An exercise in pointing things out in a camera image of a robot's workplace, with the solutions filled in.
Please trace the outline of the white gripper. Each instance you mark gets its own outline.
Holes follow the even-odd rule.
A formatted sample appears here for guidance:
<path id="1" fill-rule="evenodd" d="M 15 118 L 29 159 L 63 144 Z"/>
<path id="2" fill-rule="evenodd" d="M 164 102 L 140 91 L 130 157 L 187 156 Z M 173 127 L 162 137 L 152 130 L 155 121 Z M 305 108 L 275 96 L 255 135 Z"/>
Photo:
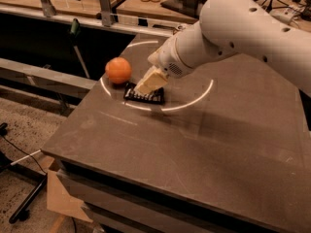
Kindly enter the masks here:
<path id="1" fill-rule="evenodd" d="M 180 79 L 193 72 L 193 69 L 179 57 L 176 43 L 177 38 L 171 37 L 148 57 L 148 61 L 155 66 L 152 66 L 136 84 L 134 88 L 136 92 L 143 95 L 150 94 L 168 83 L 167 76 Z"/>

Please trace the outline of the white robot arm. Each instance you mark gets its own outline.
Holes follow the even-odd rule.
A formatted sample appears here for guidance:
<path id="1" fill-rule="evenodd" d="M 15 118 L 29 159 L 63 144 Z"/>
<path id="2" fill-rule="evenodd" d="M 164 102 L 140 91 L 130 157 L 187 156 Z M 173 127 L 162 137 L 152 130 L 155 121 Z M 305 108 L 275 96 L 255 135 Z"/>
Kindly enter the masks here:
<path id="1" fill-rule="evenodd" d="M 311 94 L 311 33 L 293 28 L 253 0 L 208 0 L 199 21 L 174 34 L 148 57 L 153 64 L 135 91 L 149 94 L 197 67 L 244 53 Z"/>

